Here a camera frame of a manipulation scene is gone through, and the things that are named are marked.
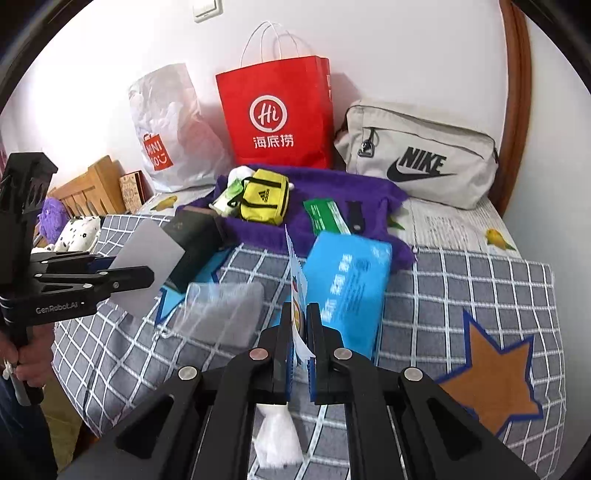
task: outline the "wooden headboard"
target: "wooden headboard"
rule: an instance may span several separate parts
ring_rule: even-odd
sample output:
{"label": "wooden headboard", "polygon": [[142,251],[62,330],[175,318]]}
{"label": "wooden headboard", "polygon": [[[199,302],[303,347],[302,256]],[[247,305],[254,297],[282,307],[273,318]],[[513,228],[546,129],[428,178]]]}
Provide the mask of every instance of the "wooden headboard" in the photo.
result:
{"label": "wooden headboard", "polygon": [[88,167],[86,173],[50,190],[47,196],[61,200],[72,216],[125,213],[121,175],[121,167],[107,155]]}

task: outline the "light switch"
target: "light switch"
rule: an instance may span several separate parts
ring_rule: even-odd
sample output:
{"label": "light switch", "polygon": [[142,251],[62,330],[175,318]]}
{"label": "light switch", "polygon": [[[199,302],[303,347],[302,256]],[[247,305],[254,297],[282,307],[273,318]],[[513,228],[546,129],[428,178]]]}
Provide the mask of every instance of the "light switch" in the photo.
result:
{"label": "light switch", "polygon": [[222,0],[191,0],[193,19],[200,23],[222,13]]}

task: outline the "purple fuzzy blanket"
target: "purple fuzzy blanket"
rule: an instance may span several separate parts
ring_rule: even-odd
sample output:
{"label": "purple fuzzy blanket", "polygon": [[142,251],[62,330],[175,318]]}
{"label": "purple fuzzy blanket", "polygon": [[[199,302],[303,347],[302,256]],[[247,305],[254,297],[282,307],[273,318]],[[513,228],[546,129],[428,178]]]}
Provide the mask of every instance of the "purple fuzzy blanket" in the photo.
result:
{"label": "purple fuzzy blanket", "polygon": [[[316,236],[312,223],[304,209],[303,202],[310,199],[331,198],[339,207],[343,217],[348,216],[347,201],[361,202],[365,220],[363,236],[392,245],[392,271],[410,268],[415,256],[410,247],[399,238],[388,234],[388,216],[395,212],[408,197],[389,180],[353,175],[335,170],[316,168],[251,166],[264,168],[287,176],[295,185],[285,214],[287,230],[293,241],[295,253],[307,257]],[[207,207],[227,187],[228,178],[219,177],[215,190],[208,196],[191,203],[195,207]],[[226,234],[231,241],[266,248],[272,252],[287,253],[285,227],[266,223],[246,222],[238,218],[223,219]]]}

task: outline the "hi logo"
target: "hi logo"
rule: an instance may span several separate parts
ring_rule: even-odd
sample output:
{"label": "hi logo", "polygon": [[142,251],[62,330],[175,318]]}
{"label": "hi logo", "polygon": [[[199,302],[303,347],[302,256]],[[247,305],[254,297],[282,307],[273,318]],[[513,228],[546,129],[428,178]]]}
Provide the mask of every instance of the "hi logo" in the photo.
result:
{"label": "hi logo", "polygon": [[269,189],[261,190],[259,192],[259,197],[261,197],[263,202],[267,203],[269,201]]}
{"label": "hi logo", "polygon": [[258,130],[271,134],[281,130],[287,122],[287,108],[277,97],[262,95],[251,103],[250,116]]}
{"label": "hi logo", "polygon": [[408,147],[404,155],[390,166],[386,176],[392,181],[400,182],[455,175],[455,173],[439,172],[446,160],[447,157],[442,155]]}

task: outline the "bed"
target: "bed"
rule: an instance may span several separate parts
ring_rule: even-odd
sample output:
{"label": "bed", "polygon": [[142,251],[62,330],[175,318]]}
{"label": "bed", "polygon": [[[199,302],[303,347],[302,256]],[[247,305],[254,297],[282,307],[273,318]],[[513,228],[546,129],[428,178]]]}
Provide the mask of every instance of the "bed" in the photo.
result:
{"label": "bed", "polygon": [[[163,225],[170,217],[109,215],[95,251],[116,254],[146,219]],[[531,382],[543,418],[513,422],[499,438],[540,477],[548,477],[556,468],[566,414],[564,353],[549,266],[480,252],[426,247],[415,251],[413,268],[399,271],[388,283],[376,363],[396,371],[416,365],[433,378],[461,367],[467,355],[462,341],[464,309],[500,345],[533,336]],[[220,282],[263,285],[264,308],[255,337],[288,300],[285,255],[242,244],[228,256],[217,277]],[[107,301],[99,305],[96,315],[57,326],[54,369],[70,401],[98,436],[178,368],[221,367],[236,354],[223,345],[182,337],[168,324],[156,328],[159,302],[156,297],[143,319]],[[174,312],[168,320],[171,326],[173,318]],[[306,378],[296,376],[289,406],[304,463],[280,471],[265,470],[252,450],[249,480],[348,478],[343,407],[314,406],[307,395]],[[255,434],[261,420],[257,413]]]}
{"label": "bed", "polygon": [[119,186],[121,175],[119,163],[106,155],[82,175],[51,189],[47,196],[60,200],[72,217],[125,213]]}

